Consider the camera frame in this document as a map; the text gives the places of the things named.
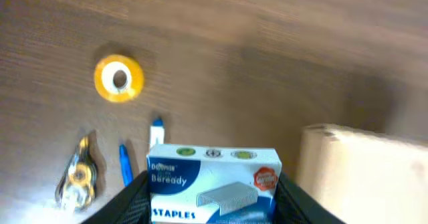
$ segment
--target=red seal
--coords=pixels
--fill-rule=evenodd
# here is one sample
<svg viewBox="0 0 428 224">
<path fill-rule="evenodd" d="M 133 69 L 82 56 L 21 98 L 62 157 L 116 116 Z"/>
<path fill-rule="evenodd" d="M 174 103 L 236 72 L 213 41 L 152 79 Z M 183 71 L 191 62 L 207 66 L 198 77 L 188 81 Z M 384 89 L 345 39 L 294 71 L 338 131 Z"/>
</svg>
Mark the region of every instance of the red seal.
<svg viewBox="0 0 428 224">
<path fill-rule="evenodd" d="M 275 170 L 268 167 L 261 167 L 254 173 L 254 185 L 262 191 L 273 189 L 276 186 L 278 177 L 275 175 Z"/>
</svg>

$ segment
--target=picture of staples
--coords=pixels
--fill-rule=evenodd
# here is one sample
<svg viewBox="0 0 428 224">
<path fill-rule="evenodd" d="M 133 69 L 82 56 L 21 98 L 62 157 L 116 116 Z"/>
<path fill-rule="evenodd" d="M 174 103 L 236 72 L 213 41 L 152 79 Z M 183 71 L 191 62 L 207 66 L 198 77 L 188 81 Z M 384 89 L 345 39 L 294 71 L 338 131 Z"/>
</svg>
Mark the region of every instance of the picture of staples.
<svg viewBox="0 0 428 224">
<path fill-rule="evenodd" d="M 248 207 L 257 202 L 255 188 L 235 182 L 197 195 L 196 206 L 215 203 L 220 207 L 220 216 Z"/>
</svg>

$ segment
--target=brown wooden surface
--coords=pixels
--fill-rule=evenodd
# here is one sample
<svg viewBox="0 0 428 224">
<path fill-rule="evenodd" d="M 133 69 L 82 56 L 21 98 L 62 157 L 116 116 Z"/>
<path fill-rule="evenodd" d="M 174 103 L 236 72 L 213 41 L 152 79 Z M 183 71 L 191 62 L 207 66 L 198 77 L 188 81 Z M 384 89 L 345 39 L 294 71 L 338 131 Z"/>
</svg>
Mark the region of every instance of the brown wooden surface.
<svg viewBox="0 0 428 224">
<path fill-rule="evenodd" d="M 123 188 L 118 140 L 146 168 L 167 140 L 275 147 L 296 176 L 303 126 L 333 122 L 425 139 L 428 0 L 0 0 L 0 219 L 75 223 Z M 146 86 L 112 104 L 95 61 L 125 49 Z M 55 187 L 96 130 L 101 193 L 59 217 Z"/>
</svg>

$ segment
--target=box of staples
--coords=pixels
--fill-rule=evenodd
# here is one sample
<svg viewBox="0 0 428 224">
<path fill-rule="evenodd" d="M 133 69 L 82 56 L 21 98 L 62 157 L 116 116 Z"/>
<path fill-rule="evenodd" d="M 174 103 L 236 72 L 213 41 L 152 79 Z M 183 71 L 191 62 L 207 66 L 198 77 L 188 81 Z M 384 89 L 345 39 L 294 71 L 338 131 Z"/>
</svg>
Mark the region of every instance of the box of staples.
<svg viewBox="0 0 428 224">
<path fill-rule="evenodd" d="M 272 148 L 158 144 L 147 155 L 151 219 L 272 223 L 281 167 Z"/>
</svg>

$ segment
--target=cardboard box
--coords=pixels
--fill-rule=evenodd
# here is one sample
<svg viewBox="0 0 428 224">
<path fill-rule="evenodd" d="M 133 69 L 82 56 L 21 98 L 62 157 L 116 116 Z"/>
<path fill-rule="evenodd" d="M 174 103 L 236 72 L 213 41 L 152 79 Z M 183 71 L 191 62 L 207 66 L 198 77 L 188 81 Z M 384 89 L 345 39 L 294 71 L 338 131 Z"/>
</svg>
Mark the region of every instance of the cardboard box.
<svg viewBox="0 0 428 224">
<path fill-rule="evenodd" d="M 346 223 L 428 223 L 428 148 L 335 125 L 305 129 L 298 184 Z"/>
<path fill-rule="evenodd" d="M 282 167 L 272 148 L 159 144 L 147 164 L 152 221 L 272 222 Z"/>
</svg>

